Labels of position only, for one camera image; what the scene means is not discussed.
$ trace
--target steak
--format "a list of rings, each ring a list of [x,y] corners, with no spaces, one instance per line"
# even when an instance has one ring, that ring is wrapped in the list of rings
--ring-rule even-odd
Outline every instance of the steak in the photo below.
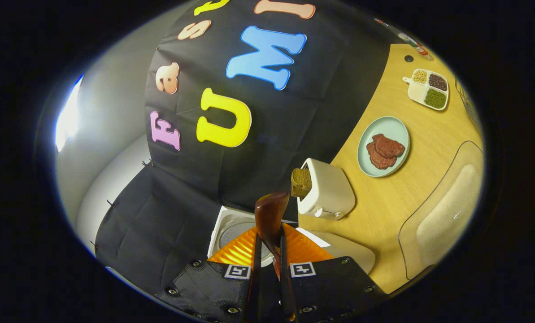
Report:
[[[388,167],[391,167],[395,164],[397,161],[397,157],[393,158],[385,158],[377,151],[375,147],[375,142],[368,143],[367,151],[369,152],[369,158],[371,159],[371,163],[377,167],[380,170],[384,170]]]
[[[400,156],[405,151],[405,146],[396,140],[385,137],[382,133],[374,135],[373,141],[378,153],[385,158]]]

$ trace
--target foam letter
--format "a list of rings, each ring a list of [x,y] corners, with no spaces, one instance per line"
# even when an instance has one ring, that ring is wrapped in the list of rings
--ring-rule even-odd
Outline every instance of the foam letter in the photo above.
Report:
[[[203,35],[205,31],[208,30],[211,24],[211,20],[200,21],[197,24],[195,22],[193,24],[189,24],[181,31],[181,33],[179,33],[178,39],[184,40],[188,37],[190,37],[190,39],[200,37],[200,35]]]
[[[179,65],[171,63],[170,66],[161,66],[156,72],[156,86],[158,90],[174,94],[178,89]]]
[[[315,14],[315,6],[313,4],[288,4],[287,2],[261,0],[255,5],[253,12],[257,14],[263,12],[286,12],[296,14],[303,19],[309,19]]]
[[[158,120],[158,125],[156,126],[156,120],[158,119],[159,114],[157,112],[150,113],[150,126],[152,128],[152,140],[161,141],[167,143],[168,145],[174,146],[175,150],[179,151],[181,146],[179,145],[179,131],[174,129],[173,132],[167,131],[171,128],[169,122],[165,120]]]
[[[303,49],[307,36],[266,31],[256,26],[249,26],[241,34],[241,40],[257,49],[257,52],[232,57],[226,67],[226,76],[232,79],[236,75],[247,75],[272,82],[276,90],[283,90],[291,75],[290,71],[286,68],[274,71],[265,66],[293,64],[293,59],[275,46],[285,48],[291,54],[298,54]]]
[[[199,141],[212,141],[226,147],[237,147],[247,138],[251,127],[251,112],[245,103],[240,100],[218,96],[211,88],[206,88],[201,95],[201,108],[206,111],[214,108],[229,111],[235,114],[235,126],[231,129],[219,127],[209,123],[205,117],[200,117],[196,126],[196,137]]]
[[[225,6],[230,0],[220,0],[219,2],[216,2],[215,4],[212,4],[212,2],[206,2],[202,6],[197,7],[194,10],[194,16],[197,16],[198,14],[202,12],[208,12],[211,10],[216,10],[221,8],[222,6]]]

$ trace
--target white divided tray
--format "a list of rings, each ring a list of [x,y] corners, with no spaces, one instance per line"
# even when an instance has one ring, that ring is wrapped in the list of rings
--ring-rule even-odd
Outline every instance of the white divided tray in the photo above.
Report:
[[[433,71],[424,70],[422,68],[417,68],[413,72],[413,76],[419,71],[427,72],[426,83],[415,82],[415,81],[413,81],[413,77],[412,76],[411,76],[411,78],[403,77],[403,80],[405,82],[409,83],[409,89],[407,90],[407,95],[409,96],[409,98],[411,98],[411,100],[417,101],[420,104],[422,104],[424,106],[428,106],[429,108],[431,108],[433,110],[437,110],[437,111],[445,110],[445,108],[446,108],[446,106],[448,104],[448,81],[445,78],[445,76],[442,76],[441,74],[435,73]],[[429,78],[431,77],[431,75],[440,76],[443,80],[445,80],[445,82],[447,84],[447,90],[443,91],[443,90],[440,90],[439,88],[435,88],[435,87],[429,85]],[[446,96],[445,105],[443,105],[442,108],[435,108],[434,106],[431,106],[431,105],[428,105],[428,104],[425,103],[425,98],[427,97],[427,92],[429,92],[430,89],[433,89],[436,92],[445,94],[445,96]]]

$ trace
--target wooden table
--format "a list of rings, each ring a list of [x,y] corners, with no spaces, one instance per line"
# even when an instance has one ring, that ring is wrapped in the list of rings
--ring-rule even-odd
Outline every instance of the wooden table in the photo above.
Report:
[[[411,55],[414,61],[403,58]],[[376,255],[370,277],[391,293],[408,282],[398,243],[405,220],[434,190],[447,171],[458,147],[471,140],[481,149],[481,136],[466,114],[455,88],[455,77],[433,55],[427,61],[406,44],[391,45],[383,76],[355,129],[331,164],[343,169],[356,196],[355,208],[339,221],[299,215],[305,229],[326,231],[371,249]],[[448,105],[442,112],[427,108],[407,96],[415,68],[438,72],[448,81]],[[372,178],[357,163],[357,146],[366,127],[382,116],[399,118],[407,127],[411,149],[405,164],[390,176]]]

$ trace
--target beans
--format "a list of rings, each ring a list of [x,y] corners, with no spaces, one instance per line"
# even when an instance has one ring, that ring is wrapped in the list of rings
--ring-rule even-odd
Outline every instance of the beans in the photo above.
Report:
[[[438,75],[431,74],[429,76],[429,85],[432,87],[438,88],[439,90],[446,91],[446,81],[444,78]]]
[[[418,70],[415,75],[413,75],[413,81],[423,84],[427,83],[427,72]]]
[[[427,91],[427,96],[425,97],[425,104],[432,106],[433,108],[440,109],[445,106],[446,95],[441,92],[437,92],[432,88],[429,88]]]

